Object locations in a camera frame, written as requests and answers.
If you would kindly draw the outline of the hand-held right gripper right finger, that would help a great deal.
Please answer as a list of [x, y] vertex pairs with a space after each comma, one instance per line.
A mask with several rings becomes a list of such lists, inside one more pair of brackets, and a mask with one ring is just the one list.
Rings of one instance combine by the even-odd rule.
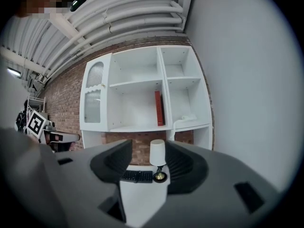
[[209, 165], [203, 149], [183, 142], [165, 143], [165, 161], [169, 169], [168, 194], [188, 194], [196, 190], [207, 178]]

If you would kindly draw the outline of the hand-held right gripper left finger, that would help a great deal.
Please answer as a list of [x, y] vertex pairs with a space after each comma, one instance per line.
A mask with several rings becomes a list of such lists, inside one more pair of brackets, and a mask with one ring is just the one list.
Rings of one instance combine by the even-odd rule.
[[132, 160], [133, 142], [115, 143], [90, 161], [92, 172], [103, 182], [118, 184]]

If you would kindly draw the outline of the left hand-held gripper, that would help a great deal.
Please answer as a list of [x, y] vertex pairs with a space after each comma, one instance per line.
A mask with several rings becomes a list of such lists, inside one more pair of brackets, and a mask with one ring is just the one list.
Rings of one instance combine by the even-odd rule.
[[79, 134], [57, 131], [53, 122], [36, 111], [31, 114], [26, 130], [31, 140], [48, 145], [53, 152], [67, 152], [71, 149], [71, 142], [80, 139]]

